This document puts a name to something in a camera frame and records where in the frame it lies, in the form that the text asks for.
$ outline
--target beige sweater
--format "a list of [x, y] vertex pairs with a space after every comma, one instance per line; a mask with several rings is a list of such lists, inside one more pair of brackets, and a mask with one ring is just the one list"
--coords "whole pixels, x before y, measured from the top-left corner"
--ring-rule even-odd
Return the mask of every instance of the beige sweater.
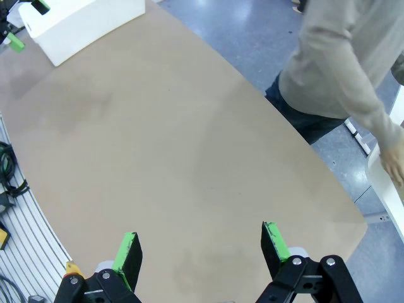
[[305, 14], [280, 75], [286, 102], [307, 114], [352, 116], [381, 148], [404, 139], [374, 91], [404, 50], [404, 0], [309, 0]]

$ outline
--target screw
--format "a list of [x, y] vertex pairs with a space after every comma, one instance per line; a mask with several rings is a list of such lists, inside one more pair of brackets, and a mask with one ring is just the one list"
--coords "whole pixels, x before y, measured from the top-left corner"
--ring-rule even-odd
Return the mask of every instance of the screw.
[[300, 260], [299, 258], [294, 258], [292, 260], [293, 265], [300, 265], [302, 264], [302, 260]]
[[328, 266], [334, 266], [335, 265], [335, 260], [333, 258], [327, 259], [326, 261]]

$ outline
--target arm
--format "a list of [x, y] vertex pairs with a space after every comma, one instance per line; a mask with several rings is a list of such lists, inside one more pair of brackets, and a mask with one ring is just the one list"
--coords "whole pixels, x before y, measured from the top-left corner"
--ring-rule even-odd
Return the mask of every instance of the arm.
[[347, 113], [366, 127], [381, 149], [396, 145], [404, 131], [387, 115], [351, 45], [361, 0], [312, 0], [300, 34], [302, 47], [323, 72]]
[[391, 72], [397, 82], [404, 85], [404, 51], [398, 56], [398, 59], [391, 68]]

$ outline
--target dark jeans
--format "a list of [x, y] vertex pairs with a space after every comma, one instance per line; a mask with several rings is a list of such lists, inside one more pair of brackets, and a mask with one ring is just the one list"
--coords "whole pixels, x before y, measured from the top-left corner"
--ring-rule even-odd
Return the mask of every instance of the dark jeans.
[[300, 0], [300, 4], [299, 4], [299, 6], [297, 7], [297, 9], [298, 9], [299, 11], [301, 11], [302, 13], [304, 13], [304, 10], [305, 10], [305, 8], [306, 8], [306, 4], [307, 4], [307, 0]]
[[291, 108], [279, 91], [279, 75], [272, 86], [265, 91], [265, 98], [282, 114], [283, 117], [293, 125], [299, 134], [309, 143], [313, 144], [325, 134], [328, 134], [337, 126], [341, 125], [343, 119], [334, 119], [316, 115], [305, 114]]

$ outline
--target white box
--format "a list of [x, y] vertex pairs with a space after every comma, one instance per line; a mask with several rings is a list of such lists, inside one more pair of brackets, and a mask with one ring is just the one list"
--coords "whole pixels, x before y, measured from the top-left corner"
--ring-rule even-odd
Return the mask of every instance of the white box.
[[31, 38], [58, 66], [106, 33], [145, 13], [145, 0], [45, 0], [41, 15], [30, 3], [19, 8]]

